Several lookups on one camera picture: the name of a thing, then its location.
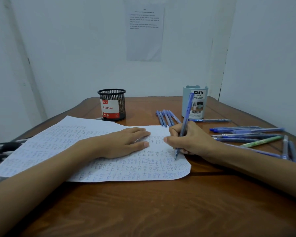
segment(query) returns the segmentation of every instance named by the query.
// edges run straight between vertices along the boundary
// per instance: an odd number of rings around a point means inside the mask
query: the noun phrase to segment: forearm
[[[259,179],[296,197],[296,163],[227,145],[213,151],[211,159]]]
[[[83,143],[76,143],[58,155],[1,182],[0,236],[90,161],[90,153]]]

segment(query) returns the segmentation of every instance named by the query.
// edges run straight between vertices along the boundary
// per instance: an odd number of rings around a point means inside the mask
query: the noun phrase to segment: wooden table
[[[181,117],[182,97],[126,98],[125,126],[159,125],[156,110]],[[33,136],[65,116],[101,116],[99,98],[89,98],[16,139]],[[206,119],[215,126],[273,127],[209,97]],[[296,145],[296,137],[289,138]],[[281,141],[258,147],[280,153]],[[296,236],[296,199],[252,178],[186,156],[191,173],[171,181],[63,183],[8,235],[11,236]]]

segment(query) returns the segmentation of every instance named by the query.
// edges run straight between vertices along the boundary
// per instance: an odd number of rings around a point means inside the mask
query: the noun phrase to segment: person
[[[195,154],[210,163],[229,167],[296,197],[296,163],[235,148],[218,142],[194,122],[179,137],[182,124],[169,128],[164,141],[184,154]],[[33,210],[61,183],[89,161],[116,158],[149,146],[136,140],[150,135],[144,128],[127,128],[80,140],[61,153],[0,183],[0,236]]]

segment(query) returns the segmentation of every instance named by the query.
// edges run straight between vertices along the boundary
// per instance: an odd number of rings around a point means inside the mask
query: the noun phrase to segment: paper
[[[100,120],[67,116],[29,139],[0,164],[0,176],[11,177],[70,147],[78,140],[125,129],[125,126]],[[116,159],[99,158],[88,163],[68,181],[103,182],[179,179],[191,170],[184,155],[174,159],[174,150],[163,142],[169,135],[162,126],[144,126],[151,135],[150,146]]]
[[[161,61],[164,4],[124,1],[126,59]]]

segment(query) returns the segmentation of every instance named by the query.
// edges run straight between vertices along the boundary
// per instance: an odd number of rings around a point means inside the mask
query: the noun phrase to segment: person's right arm
[[[210,163],[252,176],[296,197],[296,163],[225,145],[192,121],[187,125],[186,135],[179,137],[181,126],[178,124],[169,128],[171,136],[164,138],[167,144],[183,148],[185,154],[193,153]]]

